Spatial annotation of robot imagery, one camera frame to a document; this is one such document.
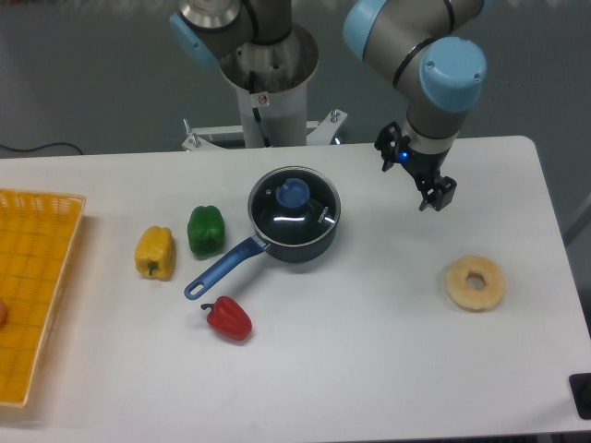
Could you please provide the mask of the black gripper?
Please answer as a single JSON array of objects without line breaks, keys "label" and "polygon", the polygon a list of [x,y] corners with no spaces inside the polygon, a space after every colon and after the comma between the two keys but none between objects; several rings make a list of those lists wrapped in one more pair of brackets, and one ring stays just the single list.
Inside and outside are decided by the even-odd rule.
[{"label": "black gripper", "polygon": [[400,126],[391,122],[379,132],[374,148],[380,153],[383,172],[398,162],[418,183],[422,195],[420,211],[427,207],[440,211],[452,202],[457,187],[454,179],[440,175],[440,168],[454,141],[455,135],[429,138],[408,121],[403,124],[401,139]]}]

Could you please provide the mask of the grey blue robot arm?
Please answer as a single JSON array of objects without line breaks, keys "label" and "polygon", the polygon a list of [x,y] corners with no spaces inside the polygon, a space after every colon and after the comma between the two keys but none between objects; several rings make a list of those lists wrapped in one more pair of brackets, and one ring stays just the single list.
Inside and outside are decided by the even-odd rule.
[{"label": "grey blue robot arm", "polygon": [[[455,181],[440,168],[478,101],[486,57],[455,32],[487,8],[484,1],[359,1],[343,37],[350,51],[408,102],[375,147],[385,168],[413,177],[422,206],[445,208]],[[248,147],[301,146],[307,140],[308,82],[319,63],[312,35],[288,1],[183,1],[169,24],[187,56],[218,66],[234,87]]]}]

